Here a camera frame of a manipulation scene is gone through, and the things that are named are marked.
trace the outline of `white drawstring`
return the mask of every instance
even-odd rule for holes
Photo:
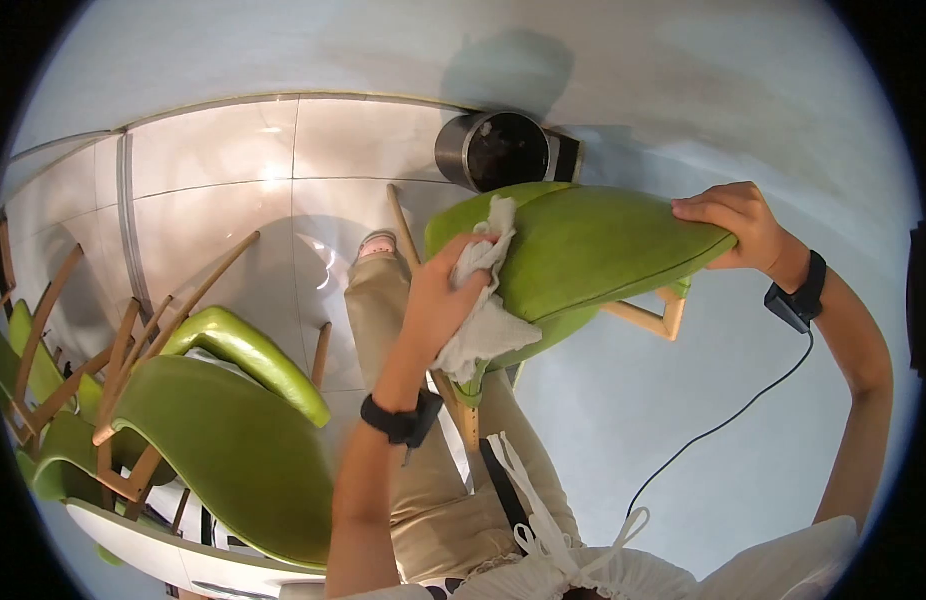
[[[529,500],[530,509],[532,510],[532,513],[529,515],[529,527],[522,523],[518,523],[513,528],[513,537],[516,539],[517,544],[530,556],[541,556],[551,559],[553,566],[561,570],[566,576],[572,578],[579,574],[589,575],[592,571],[605,566],[613,559],[613,556],[615,556],[623,546],[628,544],[629,541],[635,538],[637,534],[642,531],[642,528],[646,526],[646,523],[649,522],[649,510],[643,506],[638,507],[623,523],[622,528],[619,530],[619,534],[616,536],[616,540],[613,542],[613,546],[602,556],[580,568],[576,564],[576,561],[569,556],[569,535],[564,534],[560,530],[559,525],[553,520],[553,515],[549,513],[549,510],[546,510],[546,505],[543,504],[540,497],[536,494],[536,490],[533,489],[533,485],[529,481],[526,468],[523,466],[522,462],[519,461],[516,450],[513,449],[509,440],[506,439],[506,432],[501,431],[498,435],[494,434],[489,436],[487,440],[490,442],[490,447],[493,448],[493,454],[496,460],[503,465],[506,473],[513,477],[517,486],[526,495],[526,498]],[[643,514],[646,514],[646,520],[639,523],[636,531],[631,534],[630,530],[633,529],[639,516]]]
[[[639,516],[643,514],[646,514],[646,520],[639,523],[637,530],[634,531],[632,534],[630,534],[630,529],[633,528],[633,525],[637,522],[637,519],[639,518]],[[647,509],[645,506],[640,506],[637,508],[637,510],[633,510],[633,512],[630,513],[630,515],[626,518],[625,522],[623,522],[623,526],[622,528],[620,528],[619,534],[616,536],[616,539],[613,541],[613,545],[610,547],[610,549],[607,550],[603,554],[603,556],[597,558],[593,562],[590,562],[589,564],[584,566],[582,569],[580,569],[580,572],[583,573],[584,575],[589,575],[589,573],[593,572],[594,570],[600,569],[601,567],[608,565],[609,562],[613,559],[613,557],[620,550],[623,549],[623,546],[625,546],[626,544],[630,542],[630,540],[635,538],[637,534],[640,531],[642,531],[642,528],[645,527],[646,523],[648,522],[649,522],[649,509]]]

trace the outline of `person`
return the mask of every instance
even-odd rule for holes
[[[673,199],[672,213],[736,236],[710,269],[757,269],[786,293],[806,280],[808,248],[777,224],[753,183]],[[393,413],[415,408],[427,366],[490,280],[478,271],[453,290],[450,272],[467,244],[486,238],[457,236],[416,271],[412,284],[392,234],[376,232],[361,246],[346,303],[363,377],[378,406]],[[820,303],[814,322],[846,378],[852,408],[819,509],[805,529],[744,550],[700,582],[661,558],[622,547],[637,533],[636,521],[645,524],[645,509],[627,519],[612,548],[584,546],[553,464],[497,371],[483,384],[480,435],[505,432],[497,440],[505,452],[497,449],[496,456],[519,484],[532,532],[510,528],[479,461],[470,464],[474,493],[467,494],[439,427],[403,467],[405,447],[390,446],[385,434],[360,421],[336,480],[326,597],[822,598],[852,558],[873,501],[893,383],[877,324],[832,269]]]

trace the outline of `tile floor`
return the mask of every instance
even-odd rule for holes
[[[289,96],[171,116],[123,140],[153,306],[172,294],[170,308],[179,308],[220,257],[259,230],[259,241],[197,308],[229,307],[306,372],[318,328],[333,322],[323,390],[334,419],[321,432],[330,450],[365,394],[343,301],[347,270],[366,234],[396,225],[388,183],[399,188],[420,247],[426,221],[471,195],[433,162],[436,135],[454,115],[410,103]],[[113,136],[77,152],[7,205],[14,301],[35,309],[62,258],[83,246],[46,335],[74,364],[106,347],[133,297],[117,204],[119,143]]]

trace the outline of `pink shoe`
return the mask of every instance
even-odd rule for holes
[[[363,239],[356,257],[368,257],[376,253],[394,253],[396,249],[397,236],[387,229],[377,229]]]

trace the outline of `black wristband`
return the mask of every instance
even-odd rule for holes
[[[763,305],[800,333],[809,331],[809,322],[823,312],[820,294],[826,283],[826,261],[815,250],[809,251],[806,281],[792,294],[773,283],[763,297]]]
[[[370,393],[363,400],[359,415],[367,425],[385,433],[391,445],[406,444],[409,449],[417,449],[439,417],[442,407],[443,399],[438,394],[420,390],[416,410],[391,413],[376,404]]]

